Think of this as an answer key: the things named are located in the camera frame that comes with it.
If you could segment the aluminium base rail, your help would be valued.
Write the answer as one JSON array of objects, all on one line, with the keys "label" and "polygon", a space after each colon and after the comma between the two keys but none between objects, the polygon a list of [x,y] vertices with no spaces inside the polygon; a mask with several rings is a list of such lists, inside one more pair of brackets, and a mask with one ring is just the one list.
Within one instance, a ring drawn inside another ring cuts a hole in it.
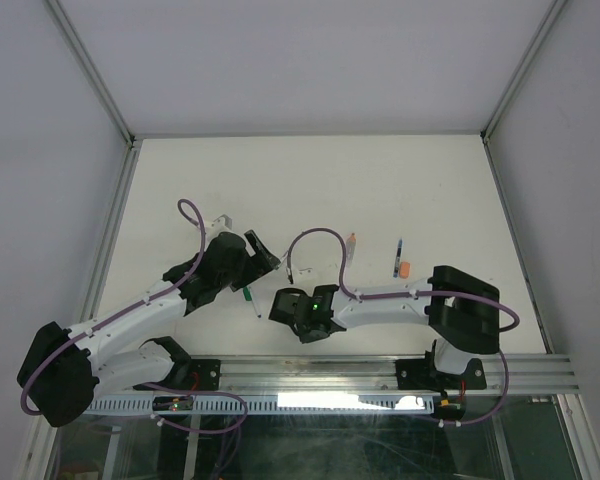
[{"label": "aluminium base rail", "polygon": [[35,383],[37,391],[52,399],[63,399],[86,408],[95,399],[125,391],[187,393],[229,392],[234,395],[275,394],[279,392],[336,391],[375,394],[411,392],[469,395],[553,395],[572,394],[579,385],[570,360],[564,355],[499,354],[479,359],[483,364],[485,390],[399,390],[394,362],[423,357],[232,357],[221,360],[217,391],[178,390],[168,385],[174,365],[182,360],[152,358],[139,351],[124,355],[120,364],[111,363],[93,373],[89,362],[66,370],[50,368]]}]

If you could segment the orange pen cap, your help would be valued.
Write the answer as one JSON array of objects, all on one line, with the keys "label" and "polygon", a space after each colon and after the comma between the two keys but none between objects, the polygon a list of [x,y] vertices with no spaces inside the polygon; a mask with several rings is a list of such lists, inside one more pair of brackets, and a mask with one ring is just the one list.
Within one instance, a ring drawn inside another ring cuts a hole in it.
[{"label": "orange pen cap", "polygon": [[407,279],[410,276],[411,265],[409,262],[402,261],[399,265],[398,276],[401,279]]}]

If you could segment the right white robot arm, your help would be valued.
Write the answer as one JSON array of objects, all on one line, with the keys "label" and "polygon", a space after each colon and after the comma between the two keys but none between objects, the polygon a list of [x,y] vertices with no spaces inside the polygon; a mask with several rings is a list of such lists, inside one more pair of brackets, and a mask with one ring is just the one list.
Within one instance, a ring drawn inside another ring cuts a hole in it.
[{"label": "right white robot arm", "polygon": [[459,380],[468,362],[500,350],[499,290],[455,267],[436,266],[430,277],[405,285],[363,288],[348,294],[336,284],[308,294],[276,292],[268,319],[288,326],[303,344],[363,326],[428,327],[437,337],[427,363],[439,387]]}]

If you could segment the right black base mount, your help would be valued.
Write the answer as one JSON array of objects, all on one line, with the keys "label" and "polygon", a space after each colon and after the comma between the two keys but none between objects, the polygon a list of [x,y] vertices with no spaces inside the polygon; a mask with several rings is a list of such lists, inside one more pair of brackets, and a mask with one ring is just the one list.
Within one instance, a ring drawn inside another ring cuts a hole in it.
[{"label": "right black base mount", "polygon": [[487,388],[483,364],[472,358],[461,374],[443,373],[434,369],[427,358],[399,359],[394,362],[399,390],[485,390]]}]

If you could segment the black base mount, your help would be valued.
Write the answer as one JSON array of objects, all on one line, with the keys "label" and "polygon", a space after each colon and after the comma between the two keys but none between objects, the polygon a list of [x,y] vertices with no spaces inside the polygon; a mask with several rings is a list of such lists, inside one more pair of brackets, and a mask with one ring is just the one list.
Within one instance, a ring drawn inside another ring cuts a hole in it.
[{"label": "black base mount", "polygon": [[178,390],[217,391],[220,378],[220,359],[190,358],[174,365],[168,385]]},{"label": "black base mount", "polygon": [[487,388],[483,364],[472,358],[461,374],[443,373],[434,369],[427,358],[399,359],[394,362],[399,390],[485,390]]}]

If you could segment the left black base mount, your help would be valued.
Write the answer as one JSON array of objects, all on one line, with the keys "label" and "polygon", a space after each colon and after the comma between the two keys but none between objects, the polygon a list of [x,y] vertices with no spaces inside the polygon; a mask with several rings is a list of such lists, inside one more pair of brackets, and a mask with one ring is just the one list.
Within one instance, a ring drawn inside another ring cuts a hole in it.
[{"label": "left black base mount", "polygon": [[220,378],[220,359],[190,358],[174,365],[168,385],[178,390],[217,391]]}]

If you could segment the orange tip clear marker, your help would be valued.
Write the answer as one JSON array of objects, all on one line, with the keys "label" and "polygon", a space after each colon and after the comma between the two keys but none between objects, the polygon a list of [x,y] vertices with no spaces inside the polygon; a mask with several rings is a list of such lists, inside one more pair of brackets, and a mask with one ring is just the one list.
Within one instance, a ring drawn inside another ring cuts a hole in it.
[{"label": "orange tip clear marker", "polygon": [[345,241],[345,266],[349,267],[352,264],[357,238],[355,233],[351,233]]}]

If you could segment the white pen blue tip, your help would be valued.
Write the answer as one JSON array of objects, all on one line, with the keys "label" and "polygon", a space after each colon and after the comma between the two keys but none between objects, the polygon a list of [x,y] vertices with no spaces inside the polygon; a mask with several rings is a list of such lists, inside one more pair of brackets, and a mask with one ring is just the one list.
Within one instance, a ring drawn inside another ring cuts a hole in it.
[{"label": "white pen blue tip", "polygon": [[251,304],[253,306],[254,312],[257,318],[262,318],[262,313],[255,299],[252,299]]}]

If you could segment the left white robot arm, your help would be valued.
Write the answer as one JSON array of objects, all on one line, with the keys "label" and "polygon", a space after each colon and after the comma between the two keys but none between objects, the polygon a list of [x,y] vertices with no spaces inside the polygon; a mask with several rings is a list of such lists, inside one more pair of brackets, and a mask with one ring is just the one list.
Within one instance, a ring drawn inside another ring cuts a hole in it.
[{"label": "left white robot arm", "polygon": [[203,368],[175,339],[155,337],[153,331],[211,304],[224,289],[236,292],[251,285],[279,265],[253,231],[222,232],[121,310],[70,327],[42,326],[17,374],[22,410],[59,428],[94,400],[127,388],[201,388]]}]

